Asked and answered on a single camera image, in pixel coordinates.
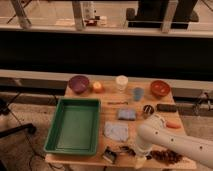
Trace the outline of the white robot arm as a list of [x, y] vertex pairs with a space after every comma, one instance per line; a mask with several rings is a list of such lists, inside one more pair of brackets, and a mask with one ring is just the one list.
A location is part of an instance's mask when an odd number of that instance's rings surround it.
[[166, 129], [166, 121], [157, 114], [145, 119], [136, 129], [134, 151], [148, 155], [153, 145], [159, 145], [213, 169], [213, 141], [175, 134]]

